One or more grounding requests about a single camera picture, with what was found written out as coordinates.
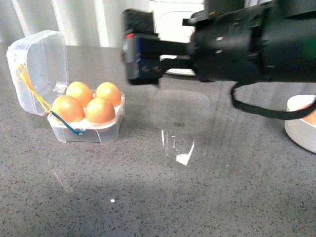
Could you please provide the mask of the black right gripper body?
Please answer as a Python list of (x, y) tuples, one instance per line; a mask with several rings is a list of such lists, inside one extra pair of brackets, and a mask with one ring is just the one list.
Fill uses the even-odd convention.
[(159, 85), (170, 69), (195, 69), (188, 43), (164, 41), (155, 33), (153, 13), (129, 8), (122, 23), (122, 60), (131, 85)]

